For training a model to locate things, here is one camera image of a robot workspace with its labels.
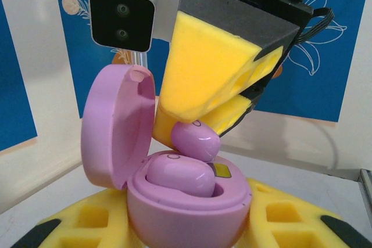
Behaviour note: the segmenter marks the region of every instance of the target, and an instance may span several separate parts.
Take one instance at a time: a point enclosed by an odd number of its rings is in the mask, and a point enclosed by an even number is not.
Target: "yellow foam holder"
[[[127,191],[107,189],[42,220],[61,223],[39,248],[145,248],[132,231]]]
[[[348,248],[320,217],[341,219],[297,197],[248,179],[253,199],[236,248]]]
[[[178,11],[153,137],[171,146],[170,131],[177,121],[204,119],[218,134],[223,132],[222,127],[233,125],[233,119],[245,112],[250,101],[232,98],[271,73],[283,47],[256,59],[261,50],[241,37]]]

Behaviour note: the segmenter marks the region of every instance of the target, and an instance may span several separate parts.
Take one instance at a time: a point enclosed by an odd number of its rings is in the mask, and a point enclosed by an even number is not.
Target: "pink plastic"
[[[163,186],[150,183],[146,176],[158,175],[149,173],[149,167],[162,159],[159,156],[183,155],[170,150],[147,156],[154,116],[151,72],[141,66],[106,66],[92,85],[83,115],[81,154],[88,179],[108,188],[127,185],[131,223],[151,248],[230,248],[241,234],[251,203],[246,178],[235,165],[217,156],[209,163],[215,176],[212,197],[186,193],[186,188],[179,187],[185,186],[184,181],[178,181],[178,189],[173,189],[170,182]],[[186,139],[198,142],[192,133]],[[183,144],[181,138],[176,141],[178,146]],[[195,150],[194,154],[205,154],[205,146],[200,148],[203,151]],[[167,165],[158,163],[158,169]],[[187,166],[180,167],[185,168],[180,171],[185,174]],[[221,175],[220,170],[228,171]],[[177,173],[163,170],[159,175],[161,181],[167,175],[175,179]],[[192,181],[195,177],[192,170],[186,175],[182,179]]]
[[[204,162],[178,154],[162,154],[146,172],[148,182],[197,197],[212,197],[214,172]]]
[[[221,147],[220,137],[199,120],[191,124],[177,122],[171,140],[182,154],[204,162],[213,161]]]

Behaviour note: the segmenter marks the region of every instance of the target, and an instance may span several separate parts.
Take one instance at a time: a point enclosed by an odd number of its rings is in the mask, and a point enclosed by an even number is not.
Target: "earbud case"
[[[252,199],[239,168],[217,156],[212,197],[196,197],[146,180],[155,119],[155,84],[142,66],[111,64],[96,77],[85,104],[81,155],[91,183],[128,191],[135,233],[150,248],[230,248],[240,237]]]

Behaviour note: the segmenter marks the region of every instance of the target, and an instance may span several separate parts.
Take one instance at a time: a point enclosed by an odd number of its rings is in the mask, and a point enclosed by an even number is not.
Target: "earbud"
[[[171,132],[173,145],[187,157],[204,162],[214,160],[220,151],[220,137],[199,120],[193,123],[177,122]]]
[[[214,172],[206,163],[178,154],[161,154],[147,170],[148,182],[197,197],[212,197]]]

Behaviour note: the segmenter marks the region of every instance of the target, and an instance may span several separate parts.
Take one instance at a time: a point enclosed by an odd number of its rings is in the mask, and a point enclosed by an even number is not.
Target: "open case lid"
[[[97,75],[81,127],[81,157],[89,181],[123,189],[147,157],[155,117],[151,72],[111,64]]]

